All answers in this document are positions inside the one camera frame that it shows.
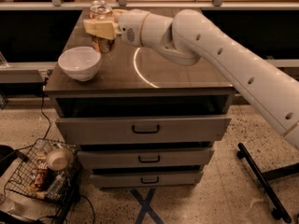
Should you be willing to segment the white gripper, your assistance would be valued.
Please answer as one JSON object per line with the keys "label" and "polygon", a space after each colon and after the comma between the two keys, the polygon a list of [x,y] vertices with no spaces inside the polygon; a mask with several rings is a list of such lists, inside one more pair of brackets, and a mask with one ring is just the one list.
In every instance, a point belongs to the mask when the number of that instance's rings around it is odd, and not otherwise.
{"label": "white gripper", "polygon": [[142,26],[149,14],[148,11],[139,9],[127,12],[125,9],[114,9],[114,20],[87,19],[83,21],[83,26],[90,35],[108,40],[121,35],[127,45],[142,47]]}

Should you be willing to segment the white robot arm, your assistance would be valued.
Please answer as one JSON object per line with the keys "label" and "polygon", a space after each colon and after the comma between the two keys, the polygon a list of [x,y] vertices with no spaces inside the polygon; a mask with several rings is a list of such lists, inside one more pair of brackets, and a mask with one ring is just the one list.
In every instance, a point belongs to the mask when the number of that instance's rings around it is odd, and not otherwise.
{"label": "white robot arm", "polygon": [[222,32],[202,13],[185,9],[175,17],[133,9],[87,19],[85,31],[155,50],[167,60],[194,65],[204,58],[288,143],[299,148],[299,82]]}

